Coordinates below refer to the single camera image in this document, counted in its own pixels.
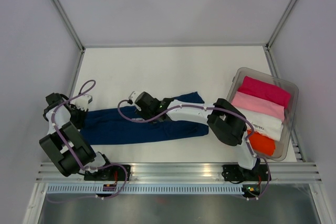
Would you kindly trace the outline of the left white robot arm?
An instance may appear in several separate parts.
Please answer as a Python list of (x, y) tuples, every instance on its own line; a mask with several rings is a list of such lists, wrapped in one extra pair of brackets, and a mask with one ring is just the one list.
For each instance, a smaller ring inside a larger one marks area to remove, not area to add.
[(48, 106), (43, 117), (48, 122), (47, 135), (39, 145), (65, 177), (79, 174), (87, 181), (103, 181), (114, 176), (114, 166), (107, 157), (95, 152), (80, 134), (85, 125), (92, 96), (83, 95), (74, 104), (60, 93), (46, 96)]

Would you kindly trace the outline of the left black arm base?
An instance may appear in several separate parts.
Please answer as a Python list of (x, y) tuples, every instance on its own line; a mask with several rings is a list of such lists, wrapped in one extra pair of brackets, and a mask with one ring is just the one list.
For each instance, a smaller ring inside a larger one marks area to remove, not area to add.
[(84, 181), (123, 182), (124, 180), (126, 180), (128, 182), (130, 174), (130, 165), (114, 165), (105, 169), (99, 169), (97, 172), (94, 173), (85, 172)]

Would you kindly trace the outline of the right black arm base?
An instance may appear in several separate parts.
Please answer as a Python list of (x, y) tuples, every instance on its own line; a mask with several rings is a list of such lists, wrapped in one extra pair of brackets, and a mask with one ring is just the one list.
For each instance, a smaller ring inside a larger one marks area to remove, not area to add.
[(259, 164), (252, 170), (242, 168), (237, 164), (223, 165), (222, 168), (224, 181), (234, 184), (242, 182), (266, 182), (270, 175), (266, 164)]

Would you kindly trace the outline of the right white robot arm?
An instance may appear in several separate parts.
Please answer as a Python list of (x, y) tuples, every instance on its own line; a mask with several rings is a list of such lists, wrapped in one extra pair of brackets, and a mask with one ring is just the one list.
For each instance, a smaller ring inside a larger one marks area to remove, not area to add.
[(189, 103), (173, 98), (158, 100), (147, 92), (133, 91), (129, 102), (145, 122), (186, 121), (208, 126), (220, 142), (234, 148), (243, 178), (252, 179), (258, 174), (260, 160), (249, 141), (254, 127), (227, 100), (219, 98), (213, 104)]

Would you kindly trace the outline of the blue t-shirt with print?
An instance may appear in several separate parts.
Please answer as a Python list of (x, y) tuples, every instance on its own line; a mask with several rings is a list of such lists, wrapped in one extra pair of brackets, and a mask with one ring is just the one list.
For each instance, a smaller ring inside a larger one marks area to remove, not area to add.
[(125, 120), (117, 109), (104, 109), (89, 111), (80, 133), (91, 145), (123, 145), (205, 136), (209, 128), (188, 121), (134, 123)]

